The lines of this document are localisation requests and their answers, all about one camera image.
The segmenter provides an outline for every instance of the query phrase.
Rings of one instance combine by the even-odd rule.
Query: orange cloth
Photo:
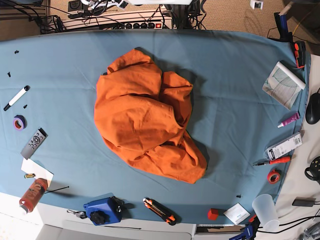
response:
[[[175,72],[162,75],[149,56],[133,49],[97,82],[96,127],[131,167],[193,184],[207,162],[186,131],[192,88]]]

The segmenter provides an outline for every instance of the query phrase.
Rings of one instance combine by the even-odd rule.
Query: whiteboard marker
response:
[[[10,102],[4,107],[3,110],[7,111],[13,104],[15,104],[16,101],[19,100],[28,90],[30,89],[30,86],[25,86],[22,88],[11,100]]]

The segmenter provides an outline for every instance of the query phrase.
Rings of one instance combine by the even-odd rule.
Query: glue stick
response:
[[[294,121],[297,121],[300,118],[300,115],[298,112],[296,112],[294,115],[292,115],[291,117],[289,117],[288,119],[284,120],[283,122],[281,122],[280,125],[278,125],[278,128],[284,127],[290,123],[293,123]]]

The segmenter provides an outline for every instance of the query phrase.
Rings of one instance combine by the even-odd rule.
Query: white desk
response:
[[[309,83],[309,97],[320,87],[320,56],[311,56],[311,71]],[[286,174],[279,198],[276,202],[276,210],[280,224],[288,223],[303,217],[313,216],[320,209],[320,205],[313,207],[292,206],[296,197],[316,198],[320,201],[320,185],[316,181],[311,181],[305,176],[305,168],[310,166],[312,160],[320,156],[320,122],[309,125],[303,119],[302,130],[303,145],[298,147],[293,154],[290,167]],[[313,220],[308,220],[292,229],[279,234],[268,234],[258,232],[256,240],[293,240],[303,230],[314,224]],[[279,227],[278,231],[289,226]]]

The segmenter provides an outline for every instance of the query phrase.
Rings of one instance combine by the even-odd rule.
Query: plastic cup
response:
[[[253,200],[252,208],[265,231],[274,232],[279,227],[280,222],[271,195],[257,196]]]

